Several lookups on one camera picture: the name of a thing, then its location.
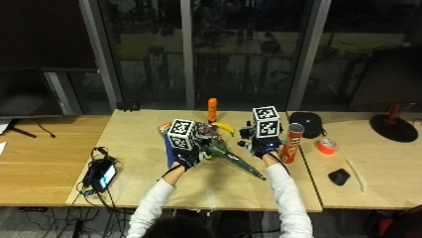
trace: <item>wooden table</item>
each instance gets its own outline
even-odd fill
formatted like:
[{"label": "wooden table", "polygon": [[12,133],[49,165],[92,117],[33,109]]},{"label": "wooden table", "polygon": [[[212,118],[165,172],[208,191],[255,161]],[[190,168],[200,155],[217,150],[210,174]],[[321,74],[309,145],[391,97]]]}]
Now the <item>wooden table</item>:
[{"label": "wooden table", "polygon": [[0,155],[0,205],[65,206],[86,155],[96,144],[109,116],[80,116],[38,119],[56,138],[41,130],[35,119],[0,136],[7,147]]},{"label": "wooden table", "polygon": [[[236,130],[251,119],[250,112],[218,112],[218,120],[230,124]],[[282,125],[286,125],[285,113],[279,113]],[[164,138],[158,133],[158,125],[174,119],[206,121],[204,111],[141,110],[137,112],[114,111],[97,146],[108,148],[109,155],[117,158],[117,177],[110,184],[110,194],[116,206],[136,207],[140,199],[168,170]],[[221,131],[229,149],[253,165],[266,176],[263,163],[253,158],[236,143],[238,132],[230,137]],[[297,157],[289,165],[291,176],[297,182],[309,211],[322,211],[321,203],[311,184],[303,159]],[[81,181],[86,166],[80,174]],[[216,158],[202,161],[189,170],[177,183],[177,191],[170,197],[169,208],[198,208],[209,210],[277,210],[269,181],[263,181],[236,167],[229,161]],[[73,189],[66,204],[89,205]],[[97,197],[89,201],[101,204]]]},{"label": "wooden table", "polygon": [[[327,156],[315,146],[315,139],[302,140],[302,150],[315,182],[323,208],[406,209],[422,203],[422,126],[415,123],[419,138],[398,143],[381,137],[369,126],[375,113],[318,112],[329,137],[338,151]],[[421,114],[401,114],[405,120]],[[366,191],[353,172],[361,176]],[[343,186],[335,185],[327,174],[343,168],[351,177]]]}]

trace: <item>black cable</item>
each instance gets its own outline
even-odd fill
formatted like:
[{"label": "black cable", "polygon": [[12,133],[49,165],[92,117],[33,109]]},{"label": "black cable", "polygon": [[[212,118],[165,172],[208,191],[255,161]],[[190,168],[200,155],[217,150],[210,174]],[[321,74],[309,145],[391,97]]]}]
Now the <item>black cable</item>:
[{"label": "black cable", "polygon": [[92,215],[90,218],[88,218],[88,214],[89,214],[89,210],[88,210],[82,221],[92,221],[92,220],[94,219],[94,217],[97,216],[98,213],[100,213],[100,209],[96,209],[94,214]]},{"label": "black cable", "polygon": [[48,214],[45,213],[45,212],[41,212],[41,214],[49,219],[49,221],[50,221],[50,219],[52,219],[52,217],[50,216],[48,216]]},{"label": "black cable", "polygon": [[100,159],[97,159],[98,156],[101,156],[101,155],[94,155],[93,157],[90,157],[89,165],[90,165],[92,161],[100,160]]},{"label": "black cable", "polygon": [[117,213],[110,213],[110,218],[113,218],[113,215],[114,215],[114,221],[112,221],[112,219],[109,220],[109,222],[108,222],[108,224],[109,223],[112,223],[113,222],[113,224],[109,226],[109,228],[108,228],[108,225],[106,225],[106,227],[105,227],[105,234],[106,234],[106,236],[105,237],[110,237],[110,235],[113,234],[113,227],[116,226],[116,224],[118,223],[118,217],[117,217]]},{"label": "black cable", "polygon": [[96,193],[96,195],[97,195],[97,197],[98,197],[98,199],[100,199],[102,205],[105,206],[105,208],[106,208],[109,211],[116,211],[117,213],[126,213],[126,211],[124,211],[124,210],[121,211],[121,210],[117,209],[117,207],[114,206],[114,201],[113,201],[113,198],[112,198],[112,196],[110,196],[109,190],[106,190],[106,191],[108,191],[108,194],[109,194],[109,198],[110,198],[110,200],[112,200],[112,206],[113,206],[113,207],[110,207],[110,206],[106,204],[102,195],[101,195],[98,192]]},{"label": "black cable", "polygon": [[109,207],[109,205],[106,205],[106,203],[105,203],[105,201],[104,201],[104,198],[102,198],[102,196],[98,194],[98,197],[100,197],[100,200],[101,200],[101,203],[104,204],[104,206],[106,206],[109,209],[110,209],[110,211],[112,212],[116,212],[116,219],[117,219],[117,221],[116,221],[116,223],[117,223],[117,225],[118,225],[118,231],[120,231],[120,237],[125,237],[125,235],[124,235],[124,229],[125,228],[121,228],[121,224],[120,224],[120,221],[121,221],[121,219],[120,219],[120,214],[122,214],[124,215],[124,218],[122,218],[122,221],[125,221],[126,219],[125,219],[125,215],[128,214],[128,212],[125,211],[125,210],[122,210],[122,211],[120,211],[118,209],[117,209],[117,207],[116,207],[116,204],[114,204],[114,200],[113,200],[113,197],[112,197],[112,195],[110,195],[110,192],[109,192],[109,189],[106,188],[106,192],[108,192],[108,196],[109,196],[109,199],[110,199],[110,204],[112,204],[112,207]]},{"label": "black cable", "polygon": [[100,237],[105,237],[104,234],[101,234],[97,230],[94,230],[92,227],[86,227],[86,226],[82,226],[82,228],[88,229],[88,230],[92,230],[93,233],[96,233]]},{"label": "black cable", "polygon": [[94,157],[97,157],[97,156],[104,156],[104,158],[108,158],[108,148],[106,147],[93,147],[92,148],[92,151],[90,151],[90,159],[93,160],[94,159]]},{"label": "black cable", "polygon": [[90,234],[89,234],[89,232],[82,231],[81,233],[78,233],[78,236],[80,236],[80,235],[82,235],[82,234],[85,234],[85,235],[88,236],[88,238],[90,238]]},{"label": "black cable", "polygon": [[[50,208],[50,212],[52,212],[53,221],[56,221],[56,214],[54,214],[54,210],[52,208]],[[56,224],[56,227],[54,227],[56,235],[57,235],[57,230],[58,230],[58,225]]]},{"label": "black cable", "polygon": [[122,223],[122,231],[125,231],[125,230],[126,230],[126,222],[125,222],[125,220],[126,220],[126,213],[122,213],[122,220],[124,220],[124,223]]},{"label": "black cable", "polygon": [[109,226],[109,224],[112,223],[112,219],[113,219],[113,213],[109,213],[109,218],[108,218],[108,221],[106,221],[106,224],[105,224],[104,236],[102,237],[109,237],[112,235],[110,227],[113,227],[113,225]]},{"label": "black cable", "polygon": [[82,198],[84,198],[85,202],[88,202],[92,206],[97,206],[96,204],[93,204],[93,203],[88,200],[88,197],[86,197],[85,195],[82,196]]},{"label": "black cable", "polygon": [[74,222],[74,224],[76,224],[76,222],[77,222],[77,219],[69,219],[69,215],[70,215],[70,207],[69,207],[68,213],[66,213],[66,219],[65,219],[66,223],[65,223],[65,226],[64,226],[62,231],[61,231],[61,232],[58,233],[58,235],[57,235],[57,238],[60,238],[60,237],[62,236],[62,234],[64,234],[64,232],[65,232],[68,226],[72,225],[70,223]]},{"label": "black cable", "polygon": [[114,221],[114,223],[112,224],[112,226],[109,227],[109,234],[106,234],[106,235],[104,235],[104,237],[110,237],[110,235],[113,234],[113,232],[112,232],[112,229],[113,229],[113,227],[117,225],[117,223],[120,223],[121,221],[124,221],[124,222],[128,222],[129,220],[128,219],[116,219],[116,221]]},{"label": "black cable", "polygon": [[72,217],[73,219],[76,219],[76,220],[84,221],[84,220],[81,219],[81,208],[80,208],[80,207],[74,207],[74,208],[78,210],[78,216],[70,214],[70,217]]},{"label": "black cable", "polygon": [[78,189],[78,185],[80,185],[81,183],[82,183],[82,181],[80,181],[80,182],[77,183],[77,185],[76,185],[77,196],[76,196],[74,200],[73,200],[72,203],[70,203],[70,207],[73,207],[73,205],[74,205],[74,203],[76,203],[76,201],[77,201],[77,199],[78,199],[78,197],[80,197],[81,195],[82,195],[85,201],[86,201],[89,204],[92,204],[92,203],[86,200],[85,195],[84,195],[85,186],[84,186],[81,189]]},{"label": "black cable", "polygon": [[46,133],[50,134],[50,137],[52,137],[52,138],[56,138],[56,135],[54,135],[50,131],[48,131],[48,130],[41,126],[40,121],[38,121],[38,118],[36,118],[36,122],[37,122],[38,127],[40,127]]},{"label": "black cable", "polygon": [[64,231],[65,231],[65,229],[66,229],[66,227],[69,226],[69,223],[70,223],[69,214],[70,214],[70,206],[68,207],[66,218],[65,218],[65,219],[54,219],[54,221],[52,222],[50,227],[48,228],[48,230],[46,230],[46,232],[45,232],[42,238],[45,238],[46,235],[50,233],[50,230],[52,230],[52,228],[53,228],[53,225],[54,225],[58,221],[65,221],[65,222],[66,222],[66,223],[65,223],[65,228],[62,229],[61,233],[57,234],[57,232],[56,232],[56,235],[57,235],[56,237],[61,237],[61,235],[62,235],[62,233],[64,233]]}]

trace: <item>person's right hand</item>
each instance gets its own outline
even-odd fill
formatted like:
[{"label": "person's right hand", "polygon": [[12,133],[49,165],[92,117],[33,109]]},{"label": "person's right hand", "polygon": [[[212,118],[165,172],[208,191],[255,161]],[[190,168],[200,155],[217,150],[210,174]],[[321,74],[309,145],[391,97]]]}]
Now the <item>person's right hand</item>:
[{"label": "person's right hand", "polygon": [[204,156],[200,151],[200,146],[194,145],[189,152],[173,151],[174,162],[185,167],[185,171],[194,167],[202,160]]},{"label": "person's right hand", "polygon": [[263,155],[269,154],[270,152],[278,153],[281,143],[278,137],[265,139],[257,139],[253,137],[251,143],[240,141],[237,145],[244,147],[253,156],[262,160]]}]

